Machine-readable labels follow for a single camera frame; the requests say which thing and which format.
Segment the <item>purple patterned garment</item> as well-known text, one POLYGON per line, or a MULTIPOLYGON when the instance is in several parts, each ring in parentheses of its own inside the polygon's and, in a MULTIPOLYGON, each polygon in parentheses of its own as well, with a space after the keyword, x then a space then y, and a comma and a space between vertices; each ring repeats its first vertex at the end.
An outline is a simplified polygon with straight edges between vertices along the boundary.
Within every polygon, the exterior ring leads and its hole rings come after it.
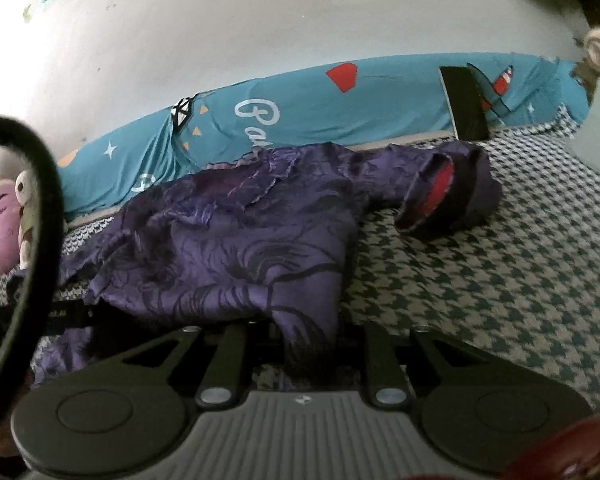
POLYGON ((366 211, 393 208, 399 231, 434 240, 485 222, 502 195, 470 143, 265 150, 132 198, 62 259, 59 281, 158 323, 263 318, 278 337, 268 359, 292 382, 337 387, 350 363, 340 297, 366 211))

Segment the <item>blue white houndstooth mat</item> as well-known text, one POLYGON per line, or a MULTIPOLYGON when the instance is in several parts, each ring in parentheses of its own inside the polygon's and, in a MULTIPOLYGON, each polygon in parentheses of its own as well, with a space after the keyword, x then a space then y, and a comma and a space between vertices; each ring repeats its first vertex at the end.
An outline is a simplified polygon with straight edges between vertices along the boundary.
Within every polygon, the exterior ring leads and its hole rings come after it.
MULTIPOLYGON (((600 410, 600 176, 568 152, 572 133, 558 120, 475 144, 503 195, 469 229, 418 240, 396 228, 395 209, 366 211, 339 336, 349 320, 397 334, 430 324, 570 385, 600 410)), ((73 231, 65 256, 112 218, 73 231)), ((55 302, 88 304, 84 290, 59 282, 55 302)))

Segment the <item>beige bunny plush toy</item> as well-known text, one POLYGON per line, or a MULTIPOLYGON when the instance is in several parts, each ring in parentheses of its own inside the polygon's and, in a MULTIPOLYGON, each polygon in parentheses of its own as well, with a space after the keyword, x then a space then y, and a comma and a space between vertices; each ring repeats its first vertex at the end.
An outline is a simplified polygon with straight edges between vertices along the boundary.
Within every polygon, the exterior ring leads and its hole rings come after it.
POLYGON ((30 170, 18 174, 15 182, 15 194, 20 206, 18 230, 19 266, 27 269, 31 260, 33 234, 38 220, 38 191, 30 170))

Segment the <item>blue cartoon print bedsheet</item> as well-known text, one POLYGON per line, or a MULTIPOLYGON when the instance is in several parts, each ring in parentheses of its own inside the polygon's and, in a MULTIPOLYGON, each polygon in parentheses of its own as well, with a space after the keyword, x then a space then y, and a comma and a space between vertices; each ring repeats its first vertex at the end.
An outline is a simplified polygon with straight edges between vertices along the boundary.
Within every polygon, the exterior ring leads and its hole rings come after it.
POLYGON ((450 130, 439 70, 475 77, 495 128, 583 122, 585 90, 573 62, 521 53, 362 58, 184 96, 63 157, 65 217, 118 206, 151 185, 234 162, 253 148, 358 145, 450 130))

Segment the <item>black smartphone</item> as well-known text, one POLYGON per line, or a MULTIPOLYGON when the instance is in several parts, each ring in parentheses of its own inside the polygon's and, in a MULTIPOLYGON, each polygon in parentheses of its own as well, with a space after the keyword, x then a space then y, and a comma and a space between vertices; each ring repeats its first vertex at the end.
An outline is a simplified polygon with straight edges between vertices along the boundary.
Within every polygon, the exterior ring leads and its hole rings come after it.
POLYGON ((462 66, 440 66, 439 74, 457 140, 489 141, 490 130, 474 76, 462 66))

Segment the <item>pink moon plush toy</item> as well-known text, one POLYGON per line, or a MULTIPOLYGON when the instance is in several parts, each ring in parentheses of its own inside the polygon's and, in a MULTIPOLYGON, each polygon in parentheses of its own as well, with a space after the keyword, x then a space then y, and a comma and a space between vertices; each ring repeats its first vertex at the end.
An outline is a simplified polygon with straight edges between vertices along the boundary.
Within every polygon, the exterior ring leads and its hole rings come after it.
POLYGON ((0 180, 0 277, 19 263, 20 203, 15 182, 0 180))

